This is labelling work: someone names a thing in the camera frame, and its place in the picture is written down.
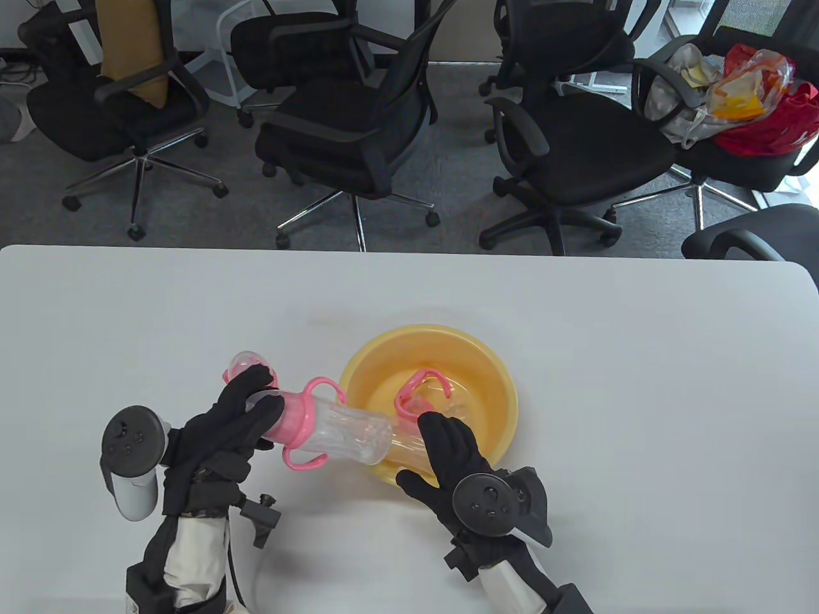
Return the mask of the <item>person's right hand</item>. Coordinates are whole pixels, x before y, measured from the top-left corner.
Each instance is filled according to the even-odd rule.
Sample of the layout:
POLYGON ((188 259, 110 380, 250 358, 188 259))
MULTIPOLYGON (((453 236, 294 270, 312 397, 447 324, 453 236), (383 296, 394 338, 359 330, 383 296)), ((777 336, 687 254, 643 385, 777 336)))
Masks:
POLYGON ((398 471, 397 485, 431 510, 451 534, 503 538, 514 524, 510 489, 493 473, 473 430, 437 412, 422 413, 417 426, 438 485, 410 469, 398 471))

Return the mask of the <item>person's left hand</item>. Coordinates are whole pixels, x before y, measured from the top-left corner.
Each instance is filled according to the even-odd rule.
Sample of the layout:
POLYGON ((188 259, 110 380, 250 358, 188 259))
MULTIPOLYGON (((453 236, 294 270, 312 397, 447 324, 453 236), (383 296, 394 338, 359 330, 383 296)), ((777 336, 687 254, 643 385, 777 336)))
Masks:
POLYGON ((210 410, 171 431, 162 514, 220 518, 243 502, 239 486, 249 475, 250 459, 274 448, 264 436, 284 409, 280 395, 266 395, 250 410, 246 401, 272 389, 269 369, 249 366, 229 381, 210 410))

